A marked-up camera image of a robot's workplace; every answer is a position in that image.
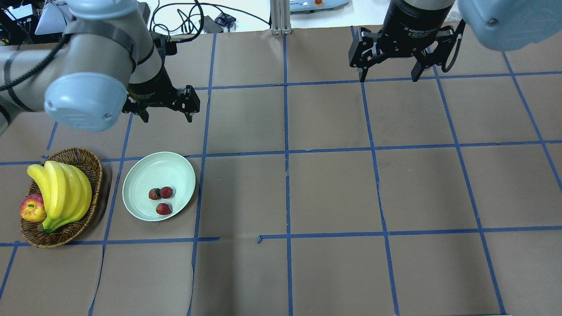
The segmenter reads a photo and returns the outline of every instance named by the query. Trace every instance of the cable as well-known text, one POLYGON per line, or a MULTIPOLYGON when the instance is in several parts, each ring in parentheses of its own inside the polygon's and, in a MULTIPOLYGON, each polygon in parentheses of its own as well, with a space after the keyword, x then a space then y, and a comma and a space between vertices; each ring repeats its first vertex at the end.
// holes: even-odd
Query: cable
POLYGON ((152 30, 152 24, 154 23, 154 14, 156 14, 156 11, 158 10, 159 7, 160 7, 160 0, 158 0, 158 4, 156 5, 154 11, 152 11, 152 17, 150 19, 150 23, 148 24, 149 30, 152 30))
POLYGON ((55 59, 55 55, 57 54, 57 52, 66 44, 69 42, 71 35, 70 34, 65 34, 61 37, 61 39, 58 41, 57 46, 55 46, 51 52, 40 62, 38 63, 35 67, 33 67, 31 70, 29 70, 27 73, 23 74, 22 76, 20 76, 19 78, 12 80, 11 82, 8 82, 2 86, 0 86, 0 91, 5 91, 8 90, 10 88, 13 88, 15 86, 17 86, 18 84, 24 82, 25 80, 29 79, 29 77, 37 74, 38 72, 42 71, 43 69, 45 69, 45 67, 47 67, 48 64, 51 63, 51 61, 53 61, 53 59, 55 59))
MULTIPOLYGON (((150 24, 149 24, 149 29, 152 30, 152 31, 155 31, 156 27, 159 27, 161 29, 165 29, 165 31, 168 32, 168 36, 170 36, 170 32, 174 32, 178 29, 181 29, 184 34, 191 34, 195 29, 195 24, 193 23, 193 21, 191 21, 191 18, 194 17, 194 16, 198 16, 198 15, 201 17, 201 19, 203 19, 203 17, 204 17, 202 6, 214 7, 215 9, 219 10, 223 14, 225 14, 225 12, 221 8, 225 8, 225 9, 229 9, 229 10, 233 10, 233 11, 238 11, 238 12, 247 14, 249 16, 255 17, 256 19, 266 23, 268 26, 271 26, 271 17, 270 17, 270 21, 267 22, 266 20, 264 20, 264 19, 262 19, 262 18, 260 18, 256 15, 253 15, 249 12, 246 12, 246 11, 243 11, 243 10, 240 10, 240 9, 223 6, 221 4, 199 2, 197 0, 194 0, 194 1, 195 2, 174 2, 174 3, 168 3, 168 4, 165 4, 163 6, 160 6, 160 0, 158 0, 158 6, 156 7, 156 9, 154 10, 154 13, 152 14, 152 18, 151 18, 151 21, 150 21, 150 24), (155 21, 154 21, 155 16, 160 9, 163 9, 163 8, 169 7, 169 6, 178 6, 178 5, 192 5, 192 8, 189 10, 189 14, 185 14, 180 9, 177 10, 178 14, 180 15, 180 17, 182 19, 182 24, 180 24, 179 27, 175 28, 174 30, 169 30, 169 28, 165 27, 164 24, 155 24, 155 21), (192 13, 193 10, 196 7, 199 9, 199 13, 192 13)), ((190 42, 190 41, 194 40, 195 38, 197 38, 200 35, 202 28, 203 28, 202 24, 200 23, 199 28, 197 29, 197 32, 194 36, 192 36, 190 38, 187 38, 187 39, 177 41, 177 43, 190 42)))
POLYGON ((455 48, 455 53, 453 54, 453 58, 451 59, 451 62, 449 63, 449 65, 446 66, 446 67, 445 67, 446 63, 441 65, 441 71, 443 71, 444 73, 448 73, 449 70, 451 70, 451 68, 453 68, 453 65, 455 64, 456 58, 459 55, 460 42, 463 40, 465 25, 466 25, 466 22, 464 20, 460 20, 459 26, 457 26, 457 29, 455 30, 454 35, 455 35, 455 40, 457 41, 457 43, 456 43, 457 46, 455 48))

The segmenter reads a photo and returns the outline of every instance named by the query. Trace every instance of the green plate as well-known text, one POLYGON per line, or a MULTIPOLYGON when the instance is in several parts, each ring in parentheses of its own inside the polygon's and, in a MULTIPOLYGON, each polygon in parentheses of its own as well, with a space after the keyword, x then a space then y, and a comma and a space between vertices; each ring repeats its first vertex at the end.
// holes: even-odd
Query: green plate
POLYGON ((123 183, 123 203, 132 216, 156 222, 179 213, 193 196, 195 171, 183 156, 173 152, 157 152, 139 160, 129 171, 123 183), (153 188, 170 187, 171 198, 151 200, 148 192, 153 188), (168 215, 156 213, 159 203, 172 209, 168 215))

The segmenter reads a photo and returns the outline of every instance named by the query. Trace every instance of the bunch of bananas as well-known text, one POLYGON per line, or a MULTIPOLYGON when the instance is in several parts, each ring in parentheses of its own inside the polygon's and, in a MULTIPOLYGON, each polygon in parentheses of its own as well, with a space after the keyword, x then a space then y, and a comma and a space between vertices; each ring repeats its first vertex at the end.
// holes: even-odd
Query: bunch of bananas
POLYGON ((48 160, 45 167, 29 166, 28 175, 43 195, 47 213, 42 223, 43 232, 52 233, 60 226, 80 220, 90 208, 92 186, 75 166, 48 160))

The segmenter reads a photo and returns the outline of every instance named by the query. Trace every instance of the woven fruit basket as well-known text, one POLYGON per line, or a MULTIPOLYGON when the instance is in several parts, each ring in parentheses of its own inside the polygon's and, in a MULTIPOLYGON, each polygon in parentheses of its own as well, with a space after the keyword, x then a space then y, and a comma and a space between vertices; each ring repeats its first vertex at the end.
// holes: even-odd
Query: woven fruit basket
MULTIPOLYGON (((50 156, 47 160, 62 162, 68 165, 74 165, 80 169, 92 186, 92 203, 90 208, 77 222, 66 224, 54 233, 47 234, 37 230, 38 223, 29 222, 20 218, 20 232, 25 240, 32 246, 37 248, 55 248, 69 243, 80 235, 92 221, 99 199, 99 193, 102 187, 102 163, 99 158, 90 150, 84 148, 68 148, 57 152, 50 156)), ((37 193, 39 187, 35 181, 31 181, 28 195, 37 193)))

